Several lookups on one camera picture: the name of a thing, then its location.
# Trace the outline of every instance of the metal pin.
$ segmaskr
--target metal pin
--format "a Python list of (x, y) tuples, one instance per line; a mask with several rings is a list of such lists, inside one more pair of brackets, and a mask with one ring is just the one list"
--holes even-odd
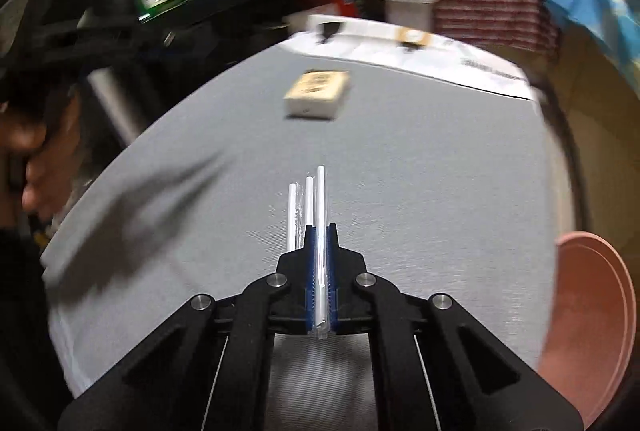
[(363, 272), (356, 276), (356, 283), (360, 286), (373, 286), (376, 284), (376, 277), (369, 272)]
[(164, 45), (165, 48), (168, 48), (171, 45), (171, 43), (174, 42), (174, 39), (175, 39), (175, 34), (173, 32), (169, 32), (164, 38), (164, 42), (162, 42), (162, 44)]
[(194, 310), (206, 310), (211, 306), (211, 298), (204, 294), (198, 294), (191, 298), (191, 308)]
[(451, 305), (453, 304), (451, 298), (446, 294), (434, 295), (431, 302), (433, 303), (433, 306), (435, 306), (438, 310), (446, 310), (448, 308), (451, 308)]
[(267, 284), (269, 286), (273, 286), (274, 288), (285, 286), (287, 284), (287, 276), (281, 274), (280, 272), (275, 272), (270, 276), (267, 276)]

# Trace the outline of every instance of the white straw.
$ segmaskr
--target white straw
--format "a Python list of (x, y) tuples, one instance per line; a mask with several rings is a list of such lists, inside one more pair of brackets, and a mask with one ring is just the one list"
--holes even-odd
[(302, 249), (305, 246), (304, 195), (305, 189), (296, 183), (296, 249)]
[(287, 207), (287, 252), (296, 249), (296, 185), (289, 184), (289, 205)]
[(316, 176), (316, 263), (314, 267), (314, 330), (318, 339), (325, 339), (329, 332), (325, 200), (324, 166), (319, 166), (318, 176)]
[(305, 182), (305, 227), (314, 224), (314, 178), (307, 176)]

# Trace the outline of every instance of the person's hand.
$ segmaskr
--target person's hand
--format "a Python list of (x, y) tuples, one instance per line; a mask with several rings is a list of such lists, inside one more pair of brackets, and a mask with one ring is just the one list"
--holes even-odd
[(3, 168), (9, 153), (31, 155), (21, 198), (8, 191), (6, 170), (0, 172), (0, 227), (14, 227), (20, 209), (48, 220), (65, 206), (71, 194), (71, 180), (80, 165), (76, 155), (80, 142), (79, 113), (78, 100), (73, 98), (63, 113), (60, 129), (46, 144), (44, 124), (15, 114), (11, 107), (0, 114), (0, 156), (3, 160), (0, 164)]

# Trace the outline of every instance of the blue cloth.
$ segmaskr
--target blue cloth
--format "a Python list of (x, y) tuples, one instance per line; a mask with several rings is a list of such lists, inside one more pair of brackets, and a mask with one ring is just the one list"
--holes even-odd
[(562, 29), (589, 30), (600, 49), (640, 96), (640, 0), (546, 0)]

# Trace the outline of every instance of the pink plate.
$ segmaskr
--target pink plate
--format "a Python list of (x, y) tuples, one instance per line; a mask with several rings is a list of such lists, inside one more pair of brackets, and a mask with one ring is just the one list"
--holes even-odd
[(613, 399), (635, 335), (636, 295), (618, 252), (594, 234), (562, 236), (538, 372), (580, 412), (585, 429)]

